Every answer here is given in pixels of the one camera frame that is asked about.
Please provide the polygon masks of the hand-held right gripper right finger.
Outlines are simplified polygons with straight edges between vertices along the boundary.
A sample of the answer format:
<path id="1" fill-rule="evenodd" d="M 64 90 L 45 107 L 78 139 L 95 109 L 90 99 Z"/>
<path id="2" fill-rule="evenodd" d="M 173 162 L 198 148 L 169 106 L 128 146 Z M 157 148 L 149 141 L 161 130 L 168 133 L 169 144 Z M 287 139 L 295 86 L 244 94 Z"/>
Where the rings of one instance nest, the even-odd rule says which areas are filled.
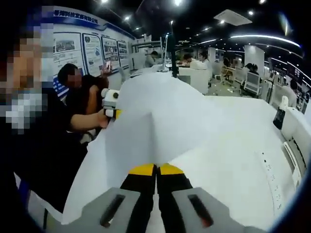
<path id="1" fill-rule="evenodd" d="M 229 208 L 170 164 L 157 169 L 159 210 L 167 233 L 256 233 L 230 216 Z"/>

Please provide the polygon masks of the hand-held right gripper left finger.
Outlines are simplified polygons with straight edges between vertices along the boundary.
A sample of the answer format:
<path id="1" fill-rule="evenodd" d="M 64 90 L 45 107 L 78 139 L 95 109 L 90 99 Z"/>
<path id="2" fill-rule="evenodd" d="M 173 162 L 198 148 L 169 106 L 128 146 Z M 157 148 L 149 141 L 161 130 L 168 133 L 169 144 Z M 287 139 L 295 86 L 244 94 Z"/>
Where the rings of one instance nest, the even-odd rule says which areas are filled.
<path id="1" fill-rule="evenodd" d="M 119 188 L 87 204 L 69 233 L 144 233 L 154 206 L 155 165 L 131 169 Z"/>

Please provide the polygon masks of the person's left hand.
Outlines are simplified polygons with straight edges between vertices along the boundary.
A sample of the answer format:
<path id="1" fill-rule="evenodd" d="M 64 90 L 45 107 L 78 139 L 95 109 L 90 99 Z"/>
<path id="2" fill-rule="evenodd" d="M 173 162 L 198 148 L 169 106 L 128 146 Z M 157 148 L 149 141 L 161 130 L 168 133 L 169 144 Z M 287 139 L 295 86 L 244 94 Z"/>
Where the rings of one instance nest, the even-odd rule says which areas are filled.
<path id="1" fill-rule="evenodd" d="M 105 115 L 104 109 L 101 109 L 97 113 L 97 119 L 98 119 L 98 126 L 103 129 L 106 129 L 109 124 L 110 118 Z"/>

